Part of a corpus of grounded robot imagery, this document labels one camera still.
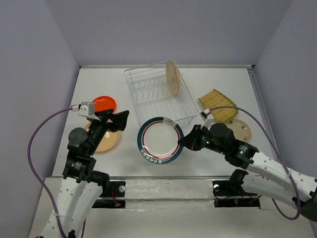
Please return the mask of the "white plate with green rim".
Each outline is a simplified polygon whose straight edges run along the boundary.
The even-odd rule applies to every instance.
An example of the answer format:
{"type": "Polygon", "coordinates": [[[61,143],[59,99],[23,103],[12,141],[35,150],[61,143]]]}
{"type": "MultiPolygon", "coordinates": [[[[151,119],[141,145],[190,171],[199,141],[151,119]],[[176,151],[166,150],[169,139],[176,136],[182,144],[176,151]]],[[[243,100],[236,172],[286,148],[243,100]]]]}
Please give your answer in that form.
{"type": "Polygon", "coordinates": [[[180,156],[183,146],[178,141],[183,137],[184,133],[177,122],[166,117],[154,117],[140,127],[137,146],[144,159],[164,165],[180,156]]]}

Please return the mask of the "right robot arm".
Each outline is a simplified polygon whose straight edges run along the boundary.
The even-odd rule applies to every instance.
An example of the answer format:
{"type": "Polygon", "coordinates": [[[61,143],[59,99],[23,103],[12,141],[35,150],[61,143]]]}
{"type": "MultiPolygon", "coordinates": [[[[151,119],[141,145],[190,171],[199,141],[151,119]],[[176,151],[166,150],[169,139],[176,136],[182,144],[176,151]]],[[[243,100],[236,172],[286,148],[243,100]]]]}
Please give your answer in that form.
{"type": "Polygon", "coordinates": [[[210,128],[195,125],[178,144],[192,151],[202,148],[224,156],[237,167],[228,182],[233,194],[257,193],[297,209],[310,221],[317,220],[317,180],[292,170],[268,157],[258,148],[234,137],[233,131],[222,123],[210,128]]]}

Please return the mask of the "beige plate with leaf design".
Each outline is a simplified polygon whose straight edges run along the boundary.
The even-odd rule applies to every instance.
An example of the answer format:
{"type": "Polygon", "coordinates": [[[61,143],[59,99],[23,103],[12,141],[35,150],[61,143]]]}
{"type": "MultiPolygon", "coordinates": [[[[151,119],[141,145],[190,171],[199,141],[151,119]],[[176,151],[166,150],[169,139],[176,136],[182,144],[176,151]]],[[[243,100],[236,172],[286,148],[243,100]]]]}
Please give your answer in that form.
{"type": "Polygon", "coordinates": [[[169,89],[172,95],[176,96],[180,89],[181,77],[175,61],[168,60],[166,62],[165,73],[169,89]]]}

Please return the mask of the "orange translucent plate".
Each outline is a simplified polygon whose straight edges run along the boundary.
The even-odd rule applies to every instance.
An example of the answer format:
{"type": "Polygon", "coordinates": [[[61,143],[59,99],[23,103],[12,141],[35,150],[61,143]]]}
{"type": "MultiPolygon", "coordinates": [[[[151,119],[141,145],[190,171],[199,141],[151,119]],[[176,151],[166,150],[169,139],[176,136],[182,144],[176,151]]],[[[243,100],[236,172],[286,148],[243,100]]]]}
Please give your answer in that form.
{"type": "Polygon", "coordinates": [[[93,100],[95,111],[101,112],[104,110],[116,110],[116,101],[110,96],[99,96],[93,100]]]}

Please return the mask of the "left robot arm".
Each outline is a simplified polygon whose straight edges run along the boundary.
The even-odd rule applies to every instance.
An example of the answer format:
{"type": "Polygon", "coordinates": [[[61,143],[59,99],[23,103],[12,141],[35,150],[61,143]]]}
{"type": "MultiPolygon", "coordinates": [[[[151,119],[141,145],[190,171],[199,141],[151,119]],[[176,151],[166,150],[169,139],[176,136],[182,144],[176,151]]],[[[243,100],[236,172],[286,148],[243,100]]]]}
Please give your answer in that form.
{"type": "Polygon", "coordinates": [[[96,160],[93,155],[106,132],[124,131],[129,111],[114,113],[112,109],[95,112],[83,104],[74,106],[91,124],[88,129],[77,127],[68,135],[68,154],[62,172],[62,180],[57,199],[39,177],[33,164],[30,168],[46,190],[53,205],[51,215],[41,238],[82,238],[86,219],[97,198],[109,192],[109,174],[94,170],[96,160]]]}

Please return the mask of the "small cream plate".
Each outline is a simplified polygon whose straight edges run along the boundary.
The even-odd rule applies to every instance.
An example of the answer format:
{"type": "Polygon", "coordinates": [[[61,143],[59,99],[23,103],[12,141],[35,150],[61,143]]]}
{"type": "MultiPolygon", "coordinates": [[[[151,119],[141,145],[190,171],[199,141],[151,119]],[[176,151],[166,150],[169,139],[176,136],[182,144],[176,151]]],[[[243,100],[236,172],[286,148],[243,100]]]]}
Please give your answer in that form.
{"type": "Polygon", "coordinates": [[[250,127],[242,120],[232,119],[226,123],[226,126],[233,131],[236,139],[249,142],[252,137],[250,127]]]}

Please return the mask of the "tan round plate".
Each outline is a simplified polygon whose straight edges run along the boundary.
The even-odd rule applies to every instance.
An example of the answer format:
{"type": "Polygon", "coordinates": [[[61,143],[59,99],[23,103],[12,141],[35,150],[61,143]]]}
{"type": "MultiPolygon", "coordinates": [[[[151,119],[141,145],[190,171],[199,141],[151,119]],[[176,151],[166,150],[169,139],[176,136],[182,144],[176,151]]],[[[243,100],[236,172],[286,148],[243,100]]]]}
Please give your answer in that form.
{"type": "Polygon", "coordinates": [[[95,152],[101,153],[101,152],[110,150],[119,142],[120,137],[121,137],[121,131],[116,131],[116,132],[107,131],[104,134],[95,152]]]}

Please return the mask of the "yellow bamboo-pattern rectangular plate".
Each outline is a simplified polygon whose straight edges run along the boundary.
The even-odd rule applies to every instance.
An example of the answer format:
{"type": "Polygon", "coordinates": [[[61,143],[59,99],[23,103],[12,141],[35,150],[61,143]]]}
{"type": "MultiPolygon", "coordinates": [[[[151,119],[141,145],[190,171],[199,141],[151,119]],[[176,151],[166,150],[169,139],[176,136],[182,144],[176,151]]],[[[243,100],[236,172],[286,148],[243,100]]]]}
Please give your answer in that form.
{"type": "Polygon", "coordinates": [[[228,108],[219,108],[211,111],[213,118],[217,122],[228,122],[238,115],[237,105],[216,89],[212,89],[206,95],[198,99],[205,109],[228,106],[228,108]]]}

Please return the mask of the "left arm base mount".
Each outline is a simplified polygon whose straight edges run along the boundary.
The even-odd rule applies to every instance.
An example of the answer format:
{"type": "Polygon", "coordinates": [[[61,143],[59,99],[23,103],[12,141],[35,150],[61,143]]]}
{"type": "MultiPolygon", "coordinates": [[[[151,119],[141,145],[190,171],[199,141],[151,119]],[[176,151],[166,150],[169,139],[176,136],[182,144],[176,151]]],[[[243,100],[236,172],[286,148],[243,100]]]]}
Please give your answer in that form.
{"type": "Polygon", "coordinates": [[[103,191],[100,197],[95,201],[92,208],[95,209],[124,209],[126,181],[111,180],[107,191],[103,191]]]}

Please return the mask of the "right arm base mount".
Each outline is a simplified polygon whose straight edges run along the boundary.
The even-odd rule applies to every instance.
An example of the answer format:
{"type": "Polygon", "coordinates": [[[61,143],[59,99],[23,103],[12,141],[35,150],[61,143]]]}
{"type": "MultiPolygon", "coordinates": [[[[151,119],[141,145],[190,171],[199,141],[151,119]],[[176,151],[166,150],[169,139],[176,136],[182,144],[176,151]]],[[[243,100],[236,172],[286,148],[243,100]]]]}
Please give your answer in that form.
{"type": "Polygon", "coordinates": [[[215,208],[260,208],[259,195],[256,193],[247,193],[242,188],[243,178],[247,174],[246,171],[237,169],[229,179],[212,182],[215,208]]]}

